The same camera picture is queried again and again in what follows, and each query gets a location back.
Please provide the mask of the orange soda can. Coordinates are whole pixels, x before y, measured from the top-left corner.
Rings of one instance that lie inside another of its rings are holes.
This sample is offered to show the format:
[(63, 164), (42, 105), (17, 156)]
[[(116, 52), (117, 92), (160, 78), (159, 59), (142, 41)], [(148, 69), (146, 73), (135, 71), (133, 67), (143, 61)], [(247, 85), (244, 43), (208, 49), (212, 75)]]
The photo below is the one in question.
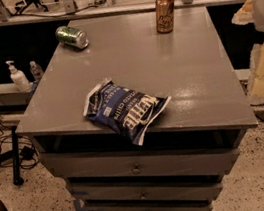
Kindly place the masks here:
[(156, 0), (156, 26), (159, 33), (171, 33), (174, 27), (174, 0)]

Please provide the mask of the blue potato chip bag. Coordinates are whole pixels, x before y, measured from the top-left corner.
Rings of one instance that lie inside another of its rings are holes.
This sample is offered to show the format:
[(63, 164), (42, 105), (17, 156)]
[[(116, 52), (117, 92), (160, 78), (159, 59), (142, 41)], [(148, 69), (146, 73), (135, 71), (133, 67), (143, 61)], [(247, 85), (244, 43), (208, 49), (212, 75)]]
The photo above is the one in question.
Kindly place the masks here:
[(87, 94), (83, 113), (91, 121), (108, 126), (141, 146), (147, 128), (170, 101), (170, 96), (150, 96), (116, 85), (107, 78)]

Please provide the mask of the green soda can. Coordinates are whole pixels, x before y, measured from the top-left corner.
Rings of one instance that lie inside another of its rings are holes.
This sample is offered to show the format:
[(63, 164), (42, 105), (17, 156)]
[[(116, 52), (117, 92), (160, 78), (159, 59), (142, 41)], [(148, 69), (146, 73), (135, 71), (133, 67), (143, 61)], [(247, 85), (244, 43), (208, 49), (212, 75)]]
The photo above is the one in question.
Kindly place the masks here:
[(77, 47), (78, 49), (87, 48), (89, 45), (87, 32), (78, 28), (69, 26), (58, 27), (55, 35), (60, 43)]

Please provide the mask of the grey drawer cabinet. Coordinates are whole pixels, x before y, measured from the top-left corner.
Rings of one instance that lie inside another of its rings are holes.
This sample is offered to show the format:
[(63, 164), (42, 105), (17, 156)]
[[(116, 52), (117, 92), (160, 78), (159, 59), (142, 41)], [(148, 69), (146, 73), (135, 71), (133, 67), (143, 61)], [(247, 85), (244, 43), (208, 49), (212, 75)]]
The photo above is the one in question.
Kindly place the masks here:
[(18, 134), (88, 211), (211, 211), (257, 120), (205, 8), (84, 19), (59, 46)]

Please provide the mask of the black office chair base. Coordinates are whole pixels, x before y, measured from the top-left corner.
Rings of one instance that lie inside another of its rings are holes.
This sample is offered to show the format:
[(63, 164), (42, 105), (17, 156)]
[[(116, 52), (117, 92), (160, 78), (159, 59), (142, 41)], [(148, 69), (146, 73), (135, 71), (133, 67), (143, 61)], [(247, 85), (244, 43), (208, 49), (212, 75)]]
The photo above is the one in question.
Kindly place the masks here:
[(44, 0), (21, 0), (16, 2), (15, 10), (17, 14), (23, 13), (29, 6), (33, 4), (36, 8), (39, 6), (43, 7), (44, 12), (48, 12), (48, 7), (44, 4)]

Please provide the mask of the clear plastic bottle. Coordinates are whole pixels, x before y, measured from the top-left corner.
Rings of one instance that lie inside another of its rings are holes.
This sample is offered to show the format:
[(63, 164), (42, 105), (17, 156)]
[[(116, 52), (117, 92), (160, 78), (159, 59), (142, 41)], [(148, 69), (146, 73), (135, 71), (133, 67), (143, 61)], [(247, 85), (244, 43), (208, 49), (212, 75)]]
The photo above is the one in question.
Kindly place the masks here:
[(42, 70), (41, 66), (38, 65), (35, 61), (30, 61), (29, 66), (34, 79), (36, 81), (40, 81), (44, 75), (44, 71)]

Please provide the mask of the white pump bottle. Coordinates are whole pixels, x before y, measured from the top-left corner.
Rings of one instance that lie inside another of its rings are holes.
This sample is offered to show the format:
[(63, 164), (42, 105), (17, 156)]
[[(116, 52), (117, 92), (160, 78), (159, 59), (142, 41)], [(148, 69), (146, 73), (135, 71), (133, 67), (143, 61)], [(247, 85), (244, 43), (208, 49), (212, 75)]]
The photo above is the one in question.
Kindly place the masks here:
[(14, 66), (14, 62), (7, 60), (6, 64), (9, 67), (9, 71), (11, 73), (10, 79), (12, 79), (13, 83), (16, 85), (17, 89), (19, 89), (21, 92), (27, 92), (30, 90), (30, 83), (28, 81), (28, 78), (22, 72), (21, 70), (18, 70)]

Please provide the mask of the black stand leg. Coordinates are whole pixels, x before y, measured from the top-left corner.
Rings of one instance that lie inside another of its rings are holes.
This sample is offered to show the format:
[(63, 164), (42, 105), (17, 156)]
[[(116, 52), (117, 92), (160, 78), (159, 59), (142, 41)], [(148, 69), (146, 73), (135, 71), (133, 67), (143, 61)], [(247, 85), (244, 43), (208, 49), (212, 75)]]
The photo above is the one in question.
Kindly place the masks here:
[(18, 137), (16, 136), (16, 127), (13, 126), (11, 128), (11, 136), (12, 136), (12, 153), (13, 153), (13, 182), (15, 186), (23, 185), (24, 181), (20, 176), (20, 158), (19, 158), (19, 147), (18, 147)]

